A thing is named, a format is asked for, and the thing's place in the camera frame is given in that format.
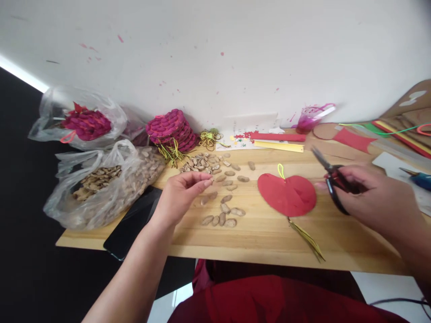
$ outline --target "black floor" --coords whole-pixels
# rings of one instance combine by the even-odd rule
[[[120,263],[102,251],[55,247],[64,229],[42,208],[57,184],[54,154],[72,149],[27,139],[39,91],[0,68],[0,94],[0,322],[80,322]],[[194,264],[169,257],[158,297],[191,282]]]

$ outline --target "magenta woven ornament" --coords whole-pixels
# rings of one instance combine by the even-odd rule
[[[174,148],[175,141],[178,151],[187,152],[196,146],[196,135],[181,110],[173,109],[166,115],[157,116],[145,127],[150,140],[157,145]]]
[[[75,103],[75,110],[62,121],[66,129],[74,130],[83,141],[95,140],[111,131],[111,121],[100,111],[90,111]]]

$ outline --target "black scissors handle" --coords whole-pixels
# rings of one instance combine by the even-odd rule
[[[352,185],[344,175],[339,171],[339,168],[343,167],[343,165],[333,165],[331,172],[328,173],[328,178],[326,179],[326,185],[328,185],[329,194],[331,195],[332,201],[334,202],[337,209],[340,210],[341,213],[345,215],[349,215],[349,213],[344,208],[343,204],[338,197],[337,191],[334,186],[342,189],[345,192],[359,194],[360,190],[355,185]]]

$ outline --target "red paper heart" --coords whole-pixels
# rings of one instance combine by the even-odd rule
[[[316,205],[313,184],[301,176],[282,179],[271,174],[262,174],[257,180],[257,186],[265,201],[288,217],[305,215]]]

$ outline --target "person's left hand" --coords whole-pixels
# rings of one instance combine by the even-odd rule
[[[212,175],[186,172],[168,179],[152,219],[163,227],[180,223],[193,200],[212,185]]]

